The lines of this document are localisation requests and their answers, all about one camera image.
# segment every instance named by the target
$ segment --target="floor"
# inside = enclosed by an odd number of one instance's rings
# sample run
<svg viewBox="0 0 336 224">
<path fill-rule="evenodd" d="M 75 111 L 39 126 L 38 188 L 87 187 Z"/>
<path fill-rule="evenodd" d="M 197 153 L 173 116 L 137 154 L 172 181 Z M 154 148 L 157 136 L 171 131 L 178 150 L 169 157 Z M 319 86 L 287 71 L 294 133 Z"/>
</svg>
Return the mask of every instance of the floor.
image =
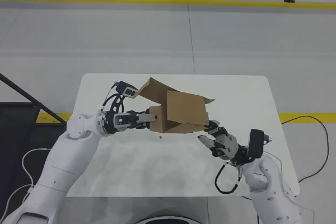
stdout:
<svg viewBox="0 0 336 224">
<path fill-rule="evenodd" d="M 336 10 L 0 3 L 0 72 L 57 113 L 72 112 L 81 77 L 94 72 L 264 75 L 279 112 L 336 113 Z M 22 100 L 0 83 L 0 101 Z M 298 177 L 317 170 L 323 129 L 283 127 Z M 297 197 L 316 224 L 336 223 L 336 124 L 326 127 L 329 162 Z M 240 197 L 68 198 L 59 223 L 167 213 L 256 223 L 252 203 Z M 310 212 L 304 221 L 312 222 Z"/>
</svg>

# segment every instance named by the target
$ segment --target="table top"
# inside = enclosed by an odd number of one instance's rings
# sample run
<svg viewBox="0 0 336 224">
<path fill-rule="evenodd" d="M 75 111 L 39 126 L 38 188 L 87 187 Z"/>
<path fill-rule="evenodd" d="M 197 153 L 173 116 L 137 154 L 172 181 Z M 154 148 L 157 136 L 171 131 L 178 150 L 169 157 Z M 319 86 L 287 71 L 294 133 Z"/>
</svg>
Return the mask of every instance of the table top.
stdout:
<svg viewBox="0 0 336 224">
<path fill-rule="evenodd" d="M 268 80 L 263 76 L 86 74 L 82 77 L 73 113 L 96 113 L 115 81 L 125 81 L 140 88 L 150 77 L 178 91 L 215 99 L 206 105 L 209 118 L 220 121 L 241 145 L 248 144 L 251 128 L 270 135 L 273 141 L 264 149 L 281 159 L 285 180 L 293 193 L 299 194 L 300 187 L 274 99 Z M 155 105 L 140 96 L 124 100 L 126 111 L 144 111 Z M 148 129 L 128 129 L 102 138 L 87 170 L 67 196 L 222 196 L 214 186 L 214 179 L 223 161 L 213 157 L 210 150 L 197 140 L 200 134 L 204 132 L 161 134 Z M 236 179 L 236 169 L 226 166 L 219 186 L 222 190 L 230 190 Z M 244 180 L 234 195 L 249 195 Z"/>
</svg>

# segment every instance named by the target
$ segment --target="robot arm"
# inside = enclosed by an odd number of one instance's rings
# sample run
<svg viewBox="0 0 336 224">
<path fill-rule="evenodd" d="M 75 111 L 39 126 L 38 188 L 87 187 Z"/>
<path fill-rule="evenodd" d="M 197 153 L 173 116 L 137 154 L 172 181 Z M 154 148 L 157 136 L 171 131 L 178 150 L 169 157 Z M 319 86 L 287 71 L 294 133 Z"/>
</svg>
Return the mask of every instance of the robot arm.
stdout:
<svg viewBox="0 0 336 224">
<path fill-rule="evenodd" d="M 301 213 L 291 189 L 283 180 L 272 155 L 263 152 L 264 141 L 271 141 L 264 132 L 252 129 L 247 147 L 239 145 L 234 136 L 224 127 L 219 127 L 217 121 L 209 121 L 206 132 L 215 140 L 206 136 L 198 136 L 198 139 L 212 151 L 213 156 L 227 160 L 238 169 L 240 177 L 245 177 L 251 201 L 264 224 L 301 223 Z"/>
<path fill-rule="evenodd" d="M 117 84 L 118 94 L 109 111 L 98 111 L 94 116 L 73 115 L 63 133 L 51 149 L 43 172 L 24 203 L 3 221 L 4 224 L 52 224 L 64 199 L 76 180 L 90 164 L 102 137 L 125 131 L 142 129 L 156 120 L 148 111 L 119 113 L 120 104 L 134 87 L 124 82 Z"/>
</svg>

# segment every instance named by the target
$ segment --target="cardboard box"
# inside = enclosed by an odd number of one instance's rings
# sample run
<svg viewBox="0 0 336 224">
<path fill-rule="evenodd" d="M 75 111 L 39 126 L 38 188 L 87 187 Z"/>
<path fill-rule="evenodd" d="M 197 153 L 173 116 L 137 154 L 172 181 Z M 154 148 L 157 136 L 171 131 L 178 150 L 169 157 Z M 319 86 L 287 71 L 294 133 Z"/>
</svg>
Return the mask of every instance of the cardboard box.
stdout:
<svg viewBox="0 0 336 224">
<path fill-rule="evenodd" d="M 209 124 L 205 104 L 214 100 L 179 92 L 154 78 L 149 78 L 137 95 L 160 104 L 150 107 L 150 113 L 158 117 L 150 123 L 153 132 L 192 133 L 206 129 L 204 125 Z"/>
</svg>

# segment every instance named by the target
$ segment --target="yellow floor line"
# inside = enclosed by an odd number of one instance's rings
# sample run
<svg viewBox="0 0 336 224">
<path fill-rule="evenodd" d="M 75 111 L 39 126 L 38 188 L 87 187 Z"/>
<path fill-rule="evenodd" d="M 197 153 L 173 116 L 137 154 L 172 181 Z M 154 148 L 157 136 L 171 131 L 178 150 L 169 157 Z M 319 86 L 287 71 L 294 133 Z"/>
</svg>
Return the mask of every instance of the yellow floor line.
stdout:
<svg viewBox="0 0 336 224">
<path fill-rule="evenodd" d="M 58 113 L 62 119 L 65 121 L 68 120 L 68 118 L 72 115 L 72 113 Z M 323 123 L 336 123 L 336 113 L 279 113 L 280 121 L 285 122 L 287 120 L 290 120 L 292 118 L 296 118 L 298 116 L 302 115 L 309 115 L 314 116 L 317 119 L 321 120 Z M 59 123 L 56 119 L 54 119 L 52 116 L 46 113 L 39 114 L 39 117 L 36 121 L 38 124 L 48 123 L 48 124 L 54 124 Z M 318 123 L 316 120 L 311 118 L 300 118 L 297 120 L 292 121 L 291 123 Z"/>
<path fill-rule="evenodd" d="M 224 0 L 0 0 L 0 2 L 59 2 L 59 3 L 141 3 L 141 4 L 190 4 L 201 6 L 282 7 L 282 8 L 332 8 L 336 3 L 296 2 L 285 3 Z"/>
</svg>

